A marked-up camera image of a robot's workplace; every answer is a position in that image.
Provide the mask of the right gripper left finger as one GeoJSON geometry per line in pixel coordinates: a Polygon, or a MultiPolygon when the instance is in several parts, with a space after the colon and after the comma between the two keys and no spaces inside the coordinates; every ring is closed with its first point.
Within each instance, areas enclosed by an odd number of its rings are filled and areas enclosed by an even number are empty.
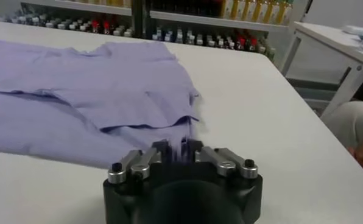
{"type": "Polygon", "coordinates": [[[107,171],[108,184],[166,184],[177,178],[177,144],[151,143],[146,150],[131,150],[107,171]]]}

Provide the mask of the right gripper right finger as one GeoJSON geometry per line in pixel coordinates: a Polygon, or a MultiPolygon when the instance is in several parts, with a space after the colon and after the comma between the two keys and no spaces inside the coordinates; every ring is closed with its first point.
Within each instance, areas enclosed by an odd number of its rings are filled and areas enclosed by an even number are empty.
{"type": "Polygon", "coordinates": [[[195,139],[183,139],[181,146],[182,157],[194,163],[210,163],[222,177],[229,177],[234,173],[245,179],[258,177],[258,166],[254,160],[244,159],[228,148],[211,148],[195,139]]]}

